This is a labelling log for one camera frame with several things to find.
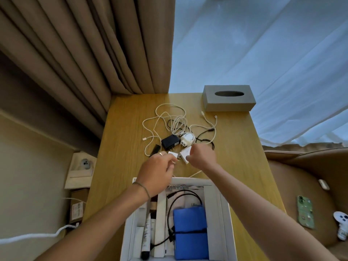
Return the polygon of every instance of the hand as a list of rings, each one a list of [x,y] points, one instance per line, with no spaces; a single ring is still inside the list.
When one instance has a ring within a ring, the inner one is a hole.
[[[186,159],[201,171],[205,171],[216,164],[215,152],[207,144],[193,144],[190,155]]]
[[[166,152],[154,154],[145,161],[139,170],[136,181],[143,184],[151,197],[165,190],[172,180],[176,157]]]

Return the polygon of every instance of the sheer white curtain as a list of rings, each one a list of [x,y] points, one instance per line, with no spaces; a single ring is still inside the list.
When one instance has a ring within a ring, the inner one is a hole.
[[[176,0],[169,92],[248,84],[262,144],[348,144],[348,0]]]

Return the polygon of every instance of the wooden table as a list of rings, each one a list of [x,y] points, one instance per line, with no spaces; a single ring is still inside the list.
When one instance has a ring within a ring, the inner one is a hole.
[[[84,220],[117,197],[132,183],[132,178],[137,176],[141,164],[147,159],[144,148],[150,141],[142,140],[150,136],[150,132],[142,127],[142,122],[146,118],[154,117],[155,108],[162,103],[173,103],[186,109],[189,124],[209,126],[200,113],[203,110],[201,93],[115,97],[107,116]],[[183,114],[180,109],[168,105],[161,106],[158,110],[159,114],[163,111],[174,115]],[[250,114],[206,113],[207,119],[212,123],[215,123],[214,115],[218,116],[214,144],[219,164],[262,197],[285,210]],[[148,128],[153,129],[155,121],[156,119],[147,121]],[[199,127],[192,130],[194,133],[204,131]],[[163,121],[158,122],[156,131],[162,138],[170,135]],[[213,134],[214,132],[207,132],[204,138],[211,139]],[[149,146],[148,153],[151,153],[155,143],[159,144],[158,139]],[[175,150],[179,151],[180,146],[176,146]],[[197,169],[183,161],[177,163],[174,169],[174,175],[177,177],[189,177],[195,172]],[[206,178],[203,173],[197,174],[196,177]],[[267,260],[232,209],[231,217],[238,260]],[[119,229],[98,260],[119,260],[123,229],[124,227]]]

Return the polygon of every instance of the smartphone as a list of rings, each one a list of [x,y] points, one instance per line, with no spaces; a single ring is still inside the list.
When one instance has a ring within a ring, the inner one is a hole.
[[[298,221],[302,226],[314,229],[312,201],[303,196],[297,196]]]

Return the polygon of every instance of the left hand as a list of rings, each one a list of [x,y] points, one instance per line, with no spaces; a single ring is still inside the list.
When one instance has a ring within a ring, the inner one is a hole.
[[[167,188],[172,180],[174,163],[177,158],[162,151],[145,161],[139,170],[137,182],[143,184],[151,197]]]

